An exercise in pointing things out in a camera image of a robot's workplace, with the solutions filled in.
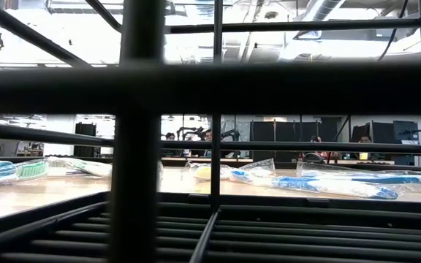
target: table surface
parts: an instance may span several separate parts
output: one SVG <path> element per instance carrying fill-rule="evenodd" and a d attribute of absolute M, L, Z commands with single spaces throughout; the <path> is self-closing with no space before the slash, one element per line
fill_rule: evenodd
<path fill-rule="evenodd" d="M 277 169 L 276 172 L 277 175 L 295 176 L 293 169 Z M 13 183 L 11 185 L 0 185 L 0 217 L 54 202 L 109 190 L 110 178 L 86 176 L 49 177 Z M 199 182 L 195 180 L 183 168 L 165 167 L 164 174 L 160 180 L 160 191 L 209 194 L 211 192 L 211 183 L 209 181 Z M 229 180 L 221 181 L 221 194 L 352 199 L 352 197 L 338 195 L 251 186 L 245 183 L 233 183 Z M 421 194 L 404 194 L 397 201 L 421 202 Z"/>

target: black metal frame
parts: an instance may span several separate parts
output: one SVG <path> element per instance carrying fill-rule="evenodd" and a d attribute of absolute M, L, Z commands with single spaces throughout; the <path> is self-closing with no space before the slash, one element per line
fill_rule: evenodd
<path fill-rule="evenodd" d="M 222 32 L 237 31 L 309 31 L 309 30 L 347 30 L 364 28 L 421 28 L 421 1 L 420 19 L 394 19 L 394 20 L 359 20 L 359 21 L 335 21 L 335 22 L 302 22 L 302 23 L 245 23 L 222 25 L 222 0 L 215 0 L 216 25 L 200 26 L 173 26 L 172 34 L 214 32 L 214 61 L 221 62 L 221 34 Z M 124 22 L 121 27 L 123 33 L 121 48 L 121 66 L 118 69 L 90 69 L 90 70 L 43 70 L 39 72 L 0 72 L 0 113 L 112 113 L 117 116 L 115 155 L 113 165 L 113 188 L 111 191 L 112 213 L 112 238 L 110 246 L 110 261 L 120 262 L 132 254 L 142 255 L 142 262 L 154 262 L 155 255 L 155 207 L 156 207 L 156 160 L 158 159 L 158 125 L 159 114 L 162 113 L 207 113 L 213 115 L 214 132 L 220 130 L 220 116 L 225 113 L 349 113 L 363 114 L 361 109 L 370 106 L 371 102 L 352 100 L 344 101 L 337 98 L 337 94 L 327 90 L 324 86 L 319 87 L 321 80 L 314 80 L 312 76 L 322 74 L 323 81 L 336 85 L 345 96 L 355 97 L 357 92 L 352 89 L 355 83 L 358 91 L 360 86 L 377 87 L 379 81 L 382 86 L 389 83 L 397 85 L 399 75 L 408 75 L 410 78 L 421 78 L 421 64 L 389 64 L 372 65 L 329 65 L 310 66 L 302 69 L 296 66 L 242 66 L 229 68 L 225 66 L 211 67 L 186 67 L 164 66 L 162 60 L 162 38 L 164 28 L 163 1 L 132 0 L 124 3 Z M 105 8 L 97 8 L 97 12 L 105 12 Z M 53 44 L 48 39 L 37 34 L 7 13 L 0 10 L 0 25 L 14 34 L 22 36 L 34 45 L 49 52 L 62 61 L 72 66 L 90 67 L 71 53 Z M 126 68 L 127 64 L 148 61 L 142 67 L 135 66 Z M 338 73 L 344 74 L 345 78 L 337 79 Z M 185 91 L 190 83 L 200 82 L 200 89 L 192 94 Z M 209 101 L 221 100 L 225 94 L 228 100 L 237 98 L 247 99 L 251 102 L 257 98 L 255 94 L 242 95 L 239 92 L 229 91 L 221 85 L 222 82 L 239 81 L 242 86 L 261 87 L 267 84 L 267 79 L 276 82 L 281 88 L 274 88 L 271 99 L 264 109 L 246 109 L 239 104 L 215 104 L 202 105 L 201 98 Z M 311 105 L 315 107 L 301 107 L 298 103 L 289 105 L 287 100 L 287 87 L 293 82 L 302 81 L 310 88 L 296 91 L 290 90 L 292 96 L 297 98 L 309 97 Z M 322 100 L 316 100 L 311 96 L 314 90 L 311 86 L 318 86 L 317 94 L 322 94 Z M 419 102 L 414 109 L 404 111 L 402 107 L 396 107 L 391 102 L 400 100 L 396 93 L 385 92 L 382 98 L 375 103 L 382 104 L 381 108 L 370 109 L 372 113 L 421 113 L 421 95 L 415 99 Z M 43 102 L 35 102 L 41 92 L 47 92 L 49 96 L 43 98 Z M 89 94 L 89 99 L 95 103 L 75 104 Z M 35 102 L 31 104 L 15 104 L 17 98 Z M 111 146 L 111 141 L 94 138 L 79 137 L 72 134 L 40 134 L 30 129 L 4 127 L 0 131 L 0 137 L 14 140 L 40 140 L 45 142 L 69 143 L 75 145 L 98 145 Z M 378 216 L 396 218 L 400 220 L 421 220 L 421 214 L 414 213 L 387 213 L 379 211 L 358 212 L 355 210 L 333 209 L 330 200 L 325 199 L 278 199 L 280 206 L 275 207 L 249 207 L 245 205 L 221 205 L 224 200 L 240 200 L 239 202 L 264 203 L 264 197 L 244 198 L 227 197 L 220 195 L 219 189 L 219 150 L 337 150 L 337 151 L 375 151 L 375 152 L 399 152 L 421 153 L 421 145 L 359 145 L 339 143 L 307 143 L 307 142 L 220 142 L 212 143 L 195 142 L 164 142 L 166 148 L 211 148 L 212 176 L 210 203 L 214 214 L 210 218 L 208 231 L 204 231 L 192 257 L 192 262 L 202 261 L 202 252 L 209 239 L 213 220 L 217 217 L 219 209 L 228 210 L 267 210 L 279 213 L 311 213 L 314 215 L 340 215 L 340 216 Z M 128 172 L 131 160 L 139 163 L 136 176 Z M 290 207 L 284 205 L 300 200 L 308 208 Z M 375 205 L 373 201 L 339 201 L 351 205 Z M 384 203 L 378 207 L 387 207 L 385 210 L 394 210 L 395 207 L 403 207 L 398 203 Z M 421 210 L 421 204 L 415 205 L 415 209 Z M 131 237 L 141 242 L 141 245 L 130 246 Z"/>

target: wooden table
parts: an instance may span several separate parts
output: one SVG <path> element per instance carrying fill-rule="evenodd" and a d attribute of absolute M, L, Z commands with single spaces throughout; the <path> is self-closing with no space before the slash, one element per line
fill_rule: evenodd
<path fill-rule="evenodd" d="M 295 176 L 293 169 L 277 169 L 276 172 L 278 175 Z M 51 177 L 0 186 L 0 216 L 109 190 L 110 178 L 98 179 L 81 176 Z M 211 183 L 195 180 L 183 168 L 165 167 L 160 181 L 160 191 L 209 194 Z M 329 194 L 251 186 L 245 183 L 233 183 L 229 180 L 221 181 L 221 194 L 352 199 Z M 421 194 L 404 194 L 397 201 L 421 202 Z"/>

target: metal grate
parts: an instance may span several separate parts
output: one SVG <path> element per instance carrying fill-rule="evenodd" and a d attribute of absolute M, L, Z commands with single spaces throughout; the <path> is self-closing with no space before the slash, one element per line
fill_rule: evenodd
<path fill-rule="evenodd" d="M 38 34 L 28 26 L 23 25 L 4 11 L 0 10 L 0 26 L 19 35 L 26 41 L 40 47 L 49 54 L 61 59 L 67 64 L 81 68 L 78 70 L 43 70 L 40 72 L 0 72 L 0 113 L 110 113 L 116 115 L 115 155 L 113 167 L 113 187 L 111 193 L 112 218 L 111 226 L 106 224 L 108 218 L 84 218 L 82 221 L 72 222 L 63 229 L 55 229 L 47 236 L 36 239 L 30 237 L 29 247 L 21 246 L 21 250 L 5 248 L 6 252 L 0 255 L 0 260 L 13 262 L 66 262 L 68 259 L 78 259 L 77 262 L 103 262 L 101 255 L 105 255 L 105 244 L 93 243 L 82 245 L 79 243 L 54 243 L 79 242 L 70 240 L 71 237 L 59 237 L 57 231 L 91 232 L 94 235 L 105 236 L 105 231 L 111 233 L 108 255 L 110 262 L 123 262 L 131 256 L 141 255 L 141 262 L 155 262 L 156 259 L 171 259 L 178 261 L 209 262 L 372 262 L 395 261 L 417 262 L 421 261 L 421 232 L 411 235 L 414 230 L 421 229 L 421 214 L 385 213 L 379 211 L 340 210 L 329 207 L 329 202 L 306 200 L 307 204 L 319 205 L 323 208 L 295 209 L 298 207 L 262 207 L 234 206 L 224 207 L 221 202 L 219 185 L 219 150 L 373 150 L 376 152 L 401 152 L 421 153 L 421 147 L 413 145 L 374 145 L 362 146 L 351 144 L 311 144 L 311 143 L 284 143 L 271 145 L 263 143 L 219 142 L 212 143 L 167 143 L 165 148 L 211 148 L 212 149 L 212 176 L 211 176 L 211 203 L 212 215 L 209 219 L 198 218 L 200 222 L 158 221 L 156 223 L 156 160 L 158 149 L 159 115 L 163 113 L 211 113 L 213 116 L 213 132 L 220 133 L 220 116 L 224 113 L 365 113 L 370 109 L 371 102 L 365 100 L 345 101 L 338 98 L 338 94 L 325 87 L 335 85 L 339 93 L 351 98 L 358 97 L 361 88 L 378 87 L 382 91 L 397 86 L 401 76 L 407 75 L 411 79 L 421 78 L 421 64 L 408 65 L 310 65 L 303 68 L 295 66 L 241 66 L 229 68 L 224 66 L 210 67 L 185 67 L 162 65 L 162 39 L 164 20 L 163 0 L 131 0 L 124 2 L 123 25 L 115 23 L 111 14 L 98 1 L 89 4 L 115 29 L 123 33 L 121 48 L 121 64 L 118 69 L 92 69 L 80 58 L 62 49 L 49 39 Z M 221 62 L 222 32 L 236 31 L 311 31 L 330 29 L 360 29 L 360 28 L 403 28 L 420 27 L 421 32 L 421 1 L 419 1 L 420 18 L 418 19 L 392 19 L 392 20 L 359 20 L 359 21 L 332 21 L 332 22 L 294 22 L 294 23 L 245 23 L 222 24 L 222 0 L 215 0 L 214 25 L 201 26 L 176 26 L 170 28 L 171 34 L 213 32 L 213 62 Z M 147 63 L 143 66 L 129 68 L 130 63 Z M 321 81 L 313 76 L 325 76 Z M 216 105 L 225 94 L 227 100 L 247 100 L 253 102 L 259 94 L 240 94 L 221 87 L 223 82 L 240 81 L 245 87 L 262 87 L 267 81 L 276 83 L 280 88 L 274 88 L 270 101 L 259 103 L 256 109 L 247 109 L 239 104 Z M 186 92 L 190 85 L 200 84 L 200 90 L 192 94 Z M 293 83 L 303 83 L 306 88 L 288 89 Z M 48 93 L 39 101 L 41 91 Z M 313 98 L 316 92 L 321 99 Z M 84 102 L 88 94 L 90 102 Z M 287 104 L 289 97 L 310 98 L 310 107 L 297 103 Z M 203 104 L 202 98 L 208 98 L 209 104 Z M 404 109 L 398 107 L 399 101 L 410 98 L 399 97 L 394 91 L 384 92 L 381 98 L 375 98 L 375 103 L 381 109 L 372 109 L 376 113 L 418 113 L 421 114 L 421 94 L 417 94 L 417 107 Z M 14 101 L 30 101 L 30 104 L 15 104 Z M 40 134 L 30 129 L 5 127 L 0 129 L 0 138 L 12 140 L 25 140 L 37 138 L 45 142 L 61 142 L 76 145 L 108 146 L 111 141 L 98 141 L 93 138 L 73 137 L 70 134 L 50 133 Z M 129 168 L 134 160 L 137 164 L 136 176 L 131 176 Z M 375 203 L 365 201 L 363 204 Z M 179 207 L 172 205 L 174 211 Z M 409 228 L 408 234 L 383 226 L 384 229 L 373 231 L 354 230 L 344 227 L 326 229 L 326 226 L 312 225 L 282 225 L 280 220 L 264 221 L 245 219 L 236 221 L 243 214 L 259 211 L 259 216 L 272 214 L 278 216 L 299 216 L 305 220 L 315 217 L 323 221 L 324 217 L 337 218 L 339 221 L 360 220 L 361 218 L 382 218 L 382 223 L 393 220 L 394 224 L 401 221 L 414 221 L 414 227 Z M 231 218 L 217 221 L 219 216 Z M 22 235 L 19 228 L 9 234 L 0 235 L 0 243 L 18 238 L 29 238 Z M 171 229 L 183 236 L 163 235 L 167 239 L 157 239 L 155 230 Z M 46 258 L 28 256 L 25 250 L 45 249 L 49 253 L 58 251 L 58 256 L 69 258 Z M 90 259 L 83 261 L 83 256 Z"/>

